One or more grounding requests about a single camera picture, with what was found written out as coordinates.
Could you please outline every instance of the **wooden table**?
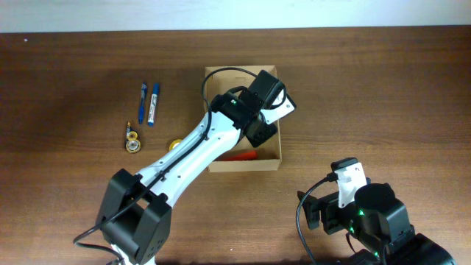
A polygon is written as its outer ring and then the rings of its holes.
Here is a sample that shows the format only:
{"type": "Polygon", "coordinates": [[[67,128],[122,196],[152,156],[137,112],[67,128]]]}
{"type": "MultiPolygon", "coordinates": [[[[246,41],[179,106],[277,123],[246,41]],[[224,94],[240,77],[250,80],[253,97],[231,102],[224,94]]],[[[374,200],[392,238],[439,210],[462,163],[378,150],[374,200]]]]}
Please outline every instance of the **wooden table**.
{"type": "MultiPolygon", "coordinates": [[[[105,264],[72,238],[108,180],[167,152],[202,118],[205,66],[276,65],[298,109],[280,123],[277,172],[204,172],[180,197],[159,261],[306,257],[298,190],[356,156],[390,183],[417,232],[471,260],[471,27],[0,35],[0,263],[105,264]],[[141,82],[160,82],[156,125],[135,126],[141,82]]],[[[314,195],[334,192],[323,185],[314,195]]],[[[307,231],[317,257],[352,255],[344,233],[307,231]]],[[[89,241],[104,243],[99,234],[89,241]]]]}

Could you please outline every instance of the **open box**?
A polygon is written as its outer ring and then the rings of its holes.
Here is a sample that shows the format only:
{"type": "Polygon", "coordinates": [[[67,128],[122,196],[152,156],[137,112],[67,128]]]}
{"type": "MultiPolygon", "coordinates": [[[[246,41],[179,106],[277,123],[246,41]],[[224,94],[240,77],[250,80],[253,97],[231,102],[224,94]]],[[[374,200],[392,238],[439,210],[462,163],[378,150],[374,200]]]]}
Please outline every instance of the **open box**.
{"type": "MultiPolygon", "coordinates": [[[[205,75],[219,68],[226,66],[206,67],[205,75]]],[[[252,73],[258,74],[261,70],[268,71],[274,77],[277,76],[275,66],[236,66],[244,68],[252,73]]],[[[254,77],[241,71],[220,71],[214,74],[206,82],[206,97],[209,101],[217,94],[224,94],[231,88],[238,86],[249,87],[254,77]]],[[[280,141],[280,124],[275,122],[278,132],[268,141],[257,148],[253,148],[247,138],[243,138],[234,148],[225,152],[221,157],[216,159],[208,166],[210,172],[248,172],[248,171],[269,171],[278,170],[281,164],[281,141],[280,141]],[[218,161],[219,159],[230,158],[244,152],[255,150],[257,152],[257,160],[246,161],[218,161]]]]}

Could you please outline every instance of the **white background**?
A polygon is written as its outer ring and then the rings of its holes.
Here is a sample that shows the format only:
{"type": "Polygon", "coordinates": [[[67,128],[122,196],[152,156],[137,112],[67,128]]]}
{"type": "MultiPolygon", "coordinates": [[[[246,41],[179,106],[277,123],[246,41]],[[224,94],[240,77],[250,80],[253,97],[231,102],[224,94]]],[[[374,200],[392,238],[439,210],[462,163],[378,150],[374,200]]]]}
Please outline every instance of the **white background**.
{"type": "Polygon", "coordinates": [[[0,32],[451,24],[470,0],[0,0],[0,32]]]}

